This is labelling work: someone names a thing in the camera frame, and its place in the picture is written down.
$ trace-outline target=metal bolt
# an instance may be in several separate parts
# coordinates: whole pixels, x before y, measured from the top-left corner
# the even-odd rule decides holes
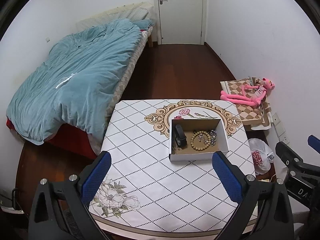
[[[44,185],[44,184],[46,184],[47,182],[48,182],[47,179],[41,179],[40,184],[41,184],[41,185]]]
[[[282,185],[282,184],[283,184],[283,179],[278,178],[278,179],[277,179],[277,183],[280,184],[280,185]]]
[[[253,175],[251,175],[251,174],[247,175],[247,180],[248,181],[254,181],[255,179],[256,178]]]
[[[70,175],[69,177],[70,181],[75,181],[76,179],[78,179],[78,176],[76,174]]]

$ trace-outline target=wooden floor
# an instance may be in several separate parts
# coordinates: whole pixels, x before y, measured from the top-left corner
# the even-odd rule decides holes
[[[121,99],[219,99],[220,81],[233,79],[206,46],[146,47]],[[71,174],[79,174],[91,162],[46,143],[41,146],[25,143],[16,180],[19,204],[29,214],[42,178],[62,181]]]

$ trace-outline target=table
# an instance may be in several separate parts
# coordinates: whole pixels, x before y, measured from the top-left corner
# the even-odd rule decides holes
[[[255,175],[248,139],[232,103],[119,102],[102,145],[111,154],[112,166],[89,206],[99,226],[136,239],[217,235],[237,203],[228,197],[211,161],[171,163],[168,158],[171,119],[210,117],[224,123],[230,162],[244,174]],[[254,213],[249,225],[256,217]]]

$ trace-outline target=plastic bag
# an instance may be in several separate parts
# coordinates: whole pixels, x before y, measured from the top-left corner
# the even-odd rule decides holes
[[[271,163],[273,163],[273,151],[264,141],[261,141],[260,139],[252,138],[249,139],[248,142],[256,175],[263,175],[267,173],[271,168]]]

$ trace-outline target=white door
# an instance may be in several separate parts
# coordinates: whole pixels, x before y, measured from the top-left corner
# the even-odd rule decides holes
[[[202,0],[158,0],[162,44],[200,44]]]

